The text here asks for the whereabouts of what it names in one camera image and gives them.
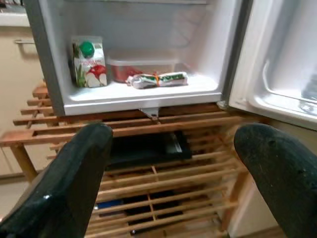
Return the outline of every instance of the countertop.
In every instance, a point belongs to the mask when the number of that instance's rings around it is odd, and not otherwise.
[[[26,13],[0,13],[0,26],[30,27]]]

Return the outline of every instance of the plastic food container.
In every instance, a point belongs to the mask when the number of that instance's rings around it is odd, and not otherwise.
[[[119,83],[135,74],[174,72],[176,63],[173,51],[111,50],[107,56],[114,80]]]

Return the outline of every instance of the wooden shelf rack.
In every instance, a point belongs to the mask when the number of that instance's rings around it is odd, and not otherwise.
[[[0,138],[0,146],[11,148],[28,181],[37,171],[25,145],[50,144],[54,155],[47,159],[53,160],[80,128],[93,121],[111,126],[115,137],[181,130],[190,144],[193,157],[189,160],[105,172],[96,204],[133,197],[141,200],[93,210],[87,238],[131,237],[139,230],[144,232],[136,237],[226,235],[248,176],[234,151],[233,136],[243,123],[262,119],[224,112],[216,104],[161,108],[158,119],[139,110],[57,117],[44,84],[33,91],[33,97],[21,110],[24,117],[13,121],[23,128]],[[172,195],[156,197],[166,191]],[[166,202],[176,205],[158,208]],[[135,215],[126,212],[142,207],[148,210]]]

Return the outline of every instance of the beige cabinet door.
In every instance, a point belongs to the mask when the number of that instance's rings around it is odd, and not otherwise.
[[[32,98],[32,90],[43,79],[35,45],[15,44],[15,40],[33,40],[29,27],[0,27],[0,134],[16,127],[12,120],[21,117],[20,109]],[[49,163],[48,146],[27,147],[36,169]],[[0,151],[0,176],[20,173],[21,169],[9,148]]]

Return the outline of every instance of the green bottle cap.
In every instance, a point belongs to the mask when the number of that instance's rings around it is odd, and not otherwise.
[[[81,52],[83,53],[83,56],[85,58],[90,58],[94,55],[95,53],[95,48],[94,45],[89,42],[89,41],[84,41],[80,46],[79,46]]]

